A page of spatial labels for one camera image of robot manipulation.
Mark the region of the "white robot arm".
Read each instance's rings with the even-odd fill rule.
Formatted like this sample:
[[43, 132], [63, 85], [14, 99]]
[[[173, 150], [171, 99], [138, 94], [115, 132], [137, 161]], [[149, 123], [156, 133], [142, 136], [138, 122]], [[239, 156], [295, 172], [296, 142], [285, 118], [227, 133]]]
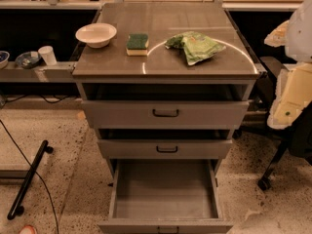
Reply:
[[264, 40], [271, 47], [285, 47], [287, 57], [296, 61], [290, 70], [281, 70], [276, 98], [267, 124], [282, 130], [289, 127], [312, 101], [312, 0], [304, 0], [291, 17]]

